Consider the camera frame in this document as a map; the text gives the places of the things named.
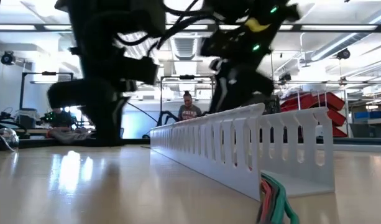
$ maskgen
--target ceiling duct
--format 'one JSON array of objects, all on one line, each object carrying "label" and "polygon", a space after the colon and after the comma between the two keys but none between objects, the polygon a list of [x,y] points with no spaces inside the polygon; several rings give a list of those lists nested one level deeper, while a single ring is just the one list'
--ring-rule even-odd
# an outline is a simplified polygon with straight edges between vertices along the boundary
[{"label": "ceiling duct", "polygon": [[195,38],[174,38],[173,41],[176,47],[174,54],[179,60],[191,60],[195,57]]},{"label": "ceiling duct", "polygon": [[[362,24],[381,24],[381,10],[376,12],[373,16],[370,16]],[[356,42],[368,37],[371,33],[352,33],[352,34],[343,34],[338,38],[331,41],[329,44],[321,47],[312,53],[311,59],[313,61],[322,60],[327,58],[339,51],[345,49],[346,47],[355,44]]]},{"label": "ceiling duct", "polygon": [[197,43],[197,38],[183,36],[171,38],[172,56],[176,60],[183,60],[183,62],[174,62],[176,75],[194,75],[197,73],[197,62],[192,62],[196,56]]}]

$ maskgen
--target red cable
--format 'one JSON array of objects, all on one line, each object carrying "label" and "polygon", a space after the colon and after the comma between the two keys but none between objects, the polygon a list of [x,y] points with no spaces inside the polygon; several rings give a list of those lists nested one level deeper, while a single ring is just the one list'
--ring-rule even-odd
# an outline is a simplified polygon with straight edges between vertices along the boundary
[{"label": "red cable", "polygon": [[262,189],[265,192],[265,198],[264,198],[264,201],[262,202],[263,209],[262,209],[262,215],[260,217],[260,221],[264,222],[269,212],[269,203],[270,203],[270,198],[272,196],[272,188],[269,186],[266,180],[262,180]]}]

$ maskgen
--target red storage bin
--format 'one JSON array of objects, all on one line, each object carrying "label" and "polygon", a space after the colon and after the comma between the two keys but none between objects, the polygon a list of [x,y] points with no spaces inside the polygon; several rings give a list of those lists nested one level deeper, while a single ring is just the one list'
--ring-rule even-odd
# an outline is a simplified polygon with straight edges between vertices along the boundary
[{"label": "red storage bin", "polygon": [[333,121],[333,125],[335,127],[340,127],[344,125],[346,118],[345,116],[338,113],[337,111],[334,111],[333,109],[330,108],[327,112],[327,115]]},{"label": "red storage bin", "polygon": [[[301,110],[314,108],[319,106],[319,102],[321,106],[326,105],[327,99],[327,107],[329,108],[328,116],[333,121],[333,136],[334,137],[347,137],[347,135],[339,130],[338,126],[342,126],[345,123],[346,118],[338,113],[338,111],[342,110],[345,105],[345,102],[337,97],[333,93],[326,93],[320,95],[312,95],[311,93],[300,93],[300,106]],[[280,105],[280,109],[282,112],[284,111],[292,111],[298,110],[298,95],[292,94],[285,98],[285,102]]]}]

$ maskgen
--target glossy floor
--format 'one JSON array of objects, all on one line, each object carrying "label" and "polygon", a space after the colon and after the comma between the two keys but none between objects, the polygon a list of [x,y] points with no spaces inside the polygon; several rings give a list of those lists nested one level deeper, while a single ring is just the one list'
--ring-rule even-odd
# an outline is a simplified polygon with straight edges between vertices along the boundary
[{"label": "glossy floor", "polygon": [[[301,223],[381,224],[381,154],[335,158],[335,194],[290,200]],[[0,152],[0,224],[251,224],[258,207],[139,146]]]}]

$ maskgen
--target fluorescent light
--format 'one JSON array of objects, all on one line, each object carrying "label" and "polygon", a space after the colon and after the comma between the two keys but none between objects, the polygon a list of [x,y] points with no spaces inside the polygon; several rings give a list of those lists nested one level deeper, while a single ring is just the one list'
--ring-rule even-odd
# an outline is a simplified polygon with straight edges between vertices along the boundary
[{"label": "fluorescent light", "polygon": [[182,83],[182,84],[197,84],[198,81],[178,80],[178,81],[166,81],[166,82],[163,82],[163,84],[179,84],[179,83]]},{"label": "fluorescent light", "polygon": [[[351,0],[352,2],[381,2],[381,0]],[[316,3],[316,4],[348,4],[345,3],[342,0],[290,0],[288,4],[295,4],[295,3],[303,3],[303,4],[309,4],[309,3]]]},{"label": "fluorescent light", "polygon": [[219,25],[219,28],[223,30],[234,30],[234,29],[237,29],[238,27],[239,26],[235,26],[235,25]]},{"label": "fluorescent light", "polygon": [[68,25],[56,25],[56,26],[47,25],[44,27],[48,30],[71,30],[71,26],[68,26]]},{"label": "fluorescent light", "polygon": [[[219,25],[219,28],[222,30],[234,30],[237,29],[239,26],[237,25]],[[280,26],[280,30],[290,30],[292,29],[292,25],[282,25]]]},{"label": "fluorescent light", "polygon": [[373,109],[378,109],[378,106],[377,105],[368,105],[368,106],[365,106],[365,108],[367,110],[373,110]]},{"label": "fluorescent light", "polygon": [[290,30],[292,29],[293,25],[282,25],[280,26],[280,30]]},{"label": "fluorescent light", "polygon": [[177,38],[177,39],[180,39],[180,38],[200,38],[200,37],[204,37],[203,35],[184,35],[184,34],[189,34],[189,33],[179,33],[179,34],[175,34],[173,35],[172,37],[173,38]]},{"label": "fluorescent light", "polygon": [[318,30],[318,29],[326,29],[326,30],[374,30],[377,28],[375,25],[371,26],[302,26],[302,30]]},{"label": "fluorescent light", "polygon": [[32,25],[0,25],[0,30],[35,30]]},{"label": "fluorescent light", "polygon": [[54,84],[54,81],[30,81],[31,84]]},{"label": "fluorescent light", "polygon": [[378,16],[377,18],[375,18],[372,21],[370,21],[369,24],[375,24],[375,23],[377,23],[380,20],[381,20],[381,16]]},{"label": "fluorescent light", "polygon": [[[166,25],[166,29],[170,29],[173,25]],[[207,30],[208,25],[190,25],[185,28],[185,30]]]}]

